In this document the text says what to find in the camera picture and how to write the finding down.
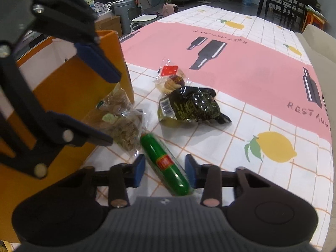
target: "pink bag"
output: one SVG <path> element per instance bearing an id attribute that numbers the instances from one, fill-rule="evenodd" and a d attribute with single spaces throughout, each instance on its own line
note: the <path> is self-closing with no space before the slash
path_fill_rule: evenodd
<path id="1" fill-rule="evenodd" d="M 178 12 L 178 7 L 177 5 L 174 5 L 174 4 L 164 4 L 162 8 L 163 17 L 167 17 L 177 12 Z"/>

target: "plastic bag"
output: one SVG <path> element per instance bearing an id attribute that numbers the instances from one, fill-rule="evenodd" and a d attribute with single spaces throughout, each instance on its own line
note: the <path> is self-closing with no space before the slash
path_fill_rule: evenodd
<path id="1" fill-rule="evenodd" d="M 231 119 L 220 112 L 214 100 L 216 92 L 210 88 L 183 86 L 160 99 L 158 108 L 159 121 L 175 119 L 182 122 L 196 123 L 216 120 L 219 124 L 231 123 Z"/>
<path id="2" fill-rule="evenodd" d="M 164 59 L 159 74 L 155 81 L 155 87 L 163 94 L 170 94 L 172 91 L 183 86 L 190 85 L 191 81 L 183 71 L 168 59 Z"/>
<path id="3" fill-rule="evenodd" d="M 132 103 L 119 83 L 88 113 L 83 122 L 110 135 L 114 143 L 130 156 L 138 154 L 144 114 L 142 110 L 132 108 Z"/>

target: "gray gripper base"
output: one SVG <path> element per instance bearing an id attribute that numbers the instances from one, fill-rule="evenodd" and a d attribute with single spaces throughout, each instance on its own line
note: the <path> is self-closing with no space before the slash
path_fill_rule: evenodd
<path id="1" fill-rule="evenodd" d="M 78 243 L 62 247 L 23 243 L 17 252 L 23 251 L 316 252 L 308 242 L 283 248 L 251 242 L 230 227 L 220 209 L 201 206 L 192 196 L 139 197 L 128 208 L 110 211 L 102 226 Z"/>

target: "dining table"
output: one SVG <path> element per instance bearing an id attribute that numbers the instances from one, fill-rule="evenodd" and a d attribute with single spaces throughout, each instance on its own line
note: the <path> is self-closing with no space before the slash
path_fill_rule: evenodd
<path id="1" fill-rule="evenodd" d="M 144 112 L 144 130 L 165 143 L 182 167 L 187 154 L 224 171 L 245 167 L 309 202 L 318 215 L 310 243 L 321 250 L 333 198 L 330 123 L 319 81 L 299 39 L 259 18 L 262 4 L 260 0 L 257 16 L 193 7 L 124 39 L 133 107 Z M 167 60 L 184 72 L 190 86 L 214 89 L 221 113 L 232 122 L 175 128 L 162 124 L 157 110 L 164 95 L 155 82 Z M 115 143 L 97 147 L 84 166 L 108 170 L 134 159 Z M 138 196 L 171 196 L 148 165 L 140 186 L 127 193 L 131 204 Z M 193 196 L 200 201 L 202 190 Z M 96 200 L 108 205 L 107 197 L 108 188 L 99 188 Z M 222 199 L 224 206 L 231 204 L 233 188 L 222 188 Z"/>

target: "lemon print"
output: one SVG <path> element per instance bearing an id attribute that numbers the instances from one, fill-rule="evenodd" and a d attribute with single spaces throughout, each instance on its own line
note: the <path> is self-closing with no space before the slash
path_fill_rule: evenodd
<path id="1" fill-rule="evenodd" d="M 231 21 L 227 21 L 227 20 L 221 20 L 220 22 L 221 23 L 225 23 L 226 25 L 228 25 L 231 28 L 243 29 L 245 27 L 242 24 L 231 22 Z"/>
<path id="2" fill-rule="evenodd" d="M 253 136 L 250 143 L 245 145 L 245 156 L 250 162 L 248 149 L 261 161 L 261 152 L 278 163 L 287 162 L 297 155 L 288 138 L 277 132 L 264 132 L 258 134 L 258 136 Z"/>
<path id="3" fill-rule="evenodd" d="M 290 51 L 292 51 L 293 53 L 299 55 L 299 56 L 302 56 L 301 52 L 299 50 L 297 50 L 296 48 L 290 46 L 290 45 L 286 45 L 286 44 L 283 44 L 284 46 L 286 46 Z"/>

